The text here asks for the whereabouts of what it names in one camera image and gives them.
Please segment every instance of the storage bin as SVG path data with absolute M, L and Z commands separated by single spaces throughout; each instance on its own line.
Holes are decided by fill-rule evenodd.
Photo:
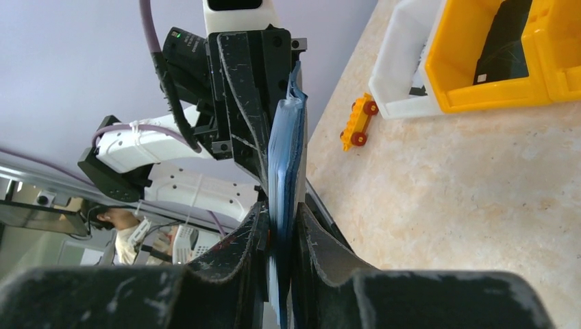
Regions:
M 422 49 L 442 2 L 445 0 L 403 0 L 393 10 L 369 80 L 384 119 L 442 114 L 431 96 L 410 96 Z
M 539 55 L 531 51 L 535 45 L 529 22 L 521 37 L 528 76 L 473 85 L 476 65 L 502 2 L 447 0 L 424 67 L 442 112 L 551 103 Z
M 549 97 L 581 99 L 581 2 L 533 1 L 527 34 L 532 35 Z
M 437 114 L 445 114 L 440 109 L 440 104 L 438 100 L 434 96 L 434 88 L 432 87 L 432 83 L 430 82 L 430 78 L 428 74 L 425 72 L 425 60 L 428 57 L 428 53 L 432 48 L 432 44 L 434 43 L 434 37 L 436 36 L 436 32 L 438 31 L 438 27 L 440 26 L 440 22 L 442 21 L 442 15 L 444 13 L 444 9 L 446 8 L 447 0 L 442 0 L 440 3 L 440 8 L 438 9 L 438 13 L 436 14 L 436 19 L 434 20 L 434 24 L 432 26 L 432 31 L 430 31 L 430 36 L 428 36 L 428 41 L 425 44 L 425 55 L 422 57 L 421 62 L 418 67 L 418 72 L 420 73 L 421 79 L 423 81 L 423 85 L 425 87 L 425 91 L 428 95 L 431 95 L 430 100 L 434 104 L 435 108 L 437 109 Z

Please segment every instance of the person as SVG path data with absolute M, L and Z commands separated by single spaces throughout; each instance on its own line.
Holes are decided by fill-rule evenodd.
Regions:
M 142 219 L 139 219 L 126 209 L 104 206 L 97 202 L 83 200 L 80 212 L 89 222 L 92 228 L 97 230 L 117 231 L 115 238 L 115 250 L 119 257 L 119 262 L 126 265 L 133 265 L 137 251 L 135 246 L 129 243 L 129 238 L 135 232 Z M 158 231 L 157 239 L 153 243 L 153 248 L 168 256 L 171 256 L 173 249 L 173 237 L 177 227 L 173 227 L 170 233 Z M 150 256 L 147 265 L 161 265 L 163 260 Z

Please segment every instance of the blue book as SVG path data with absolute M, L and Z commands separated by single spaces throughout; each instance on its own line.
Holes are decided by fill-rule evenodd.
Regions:
M 286 98 L 278 102 L 269 141 L 269 215 L 271 253 L 269 256 L 270 301 L 277 314 L 277 322 L 287 329 L 289 311 L 288 292 L 291 288 L 291 243 L 297 214 L 299 170 L 304 154 L 306 100 L 299 90 L 297 76 L 301 63 L 297 62 L 288 79 Z

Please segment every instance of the white shirt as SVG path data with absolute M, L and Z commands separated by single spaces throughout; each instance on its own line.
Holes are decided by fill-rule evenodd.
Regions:
M 117 237 L 115 238 L 115 249 L 117 251 L 117 256 L 119 257 L 119 262 L 125 265 L 133 265 L 137 253 L 135 252 L 134 246 L 129 243 L 129 237 L 139 225 L 135 225 L 132 228 L 126 228 L 124 230 L 117 231 Z M 169 251 L 170 240 L 164 232 L 158 230 L 152 234 L 157 234 L 158 238 L 153 243 L 153 248 L 159 252 L 167 254 Z M 161 265 L 163 260 L 155 257 L 148 257 L 147 265 Z

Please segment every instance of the yellow bin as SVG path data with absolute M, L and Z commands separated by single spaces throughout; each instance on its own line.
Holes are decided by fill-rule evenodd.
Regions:
M 533 35 L 551 99 L 581 99 L 581 1 L 533 1 L 526 29 Z
M 473 86 L 477 61 L 502 1 L 447 0 L 425 61 L 425 71 L 442 112 L 551 103 L 539 55 L 527 27 L 521 41 L 529 76 Z

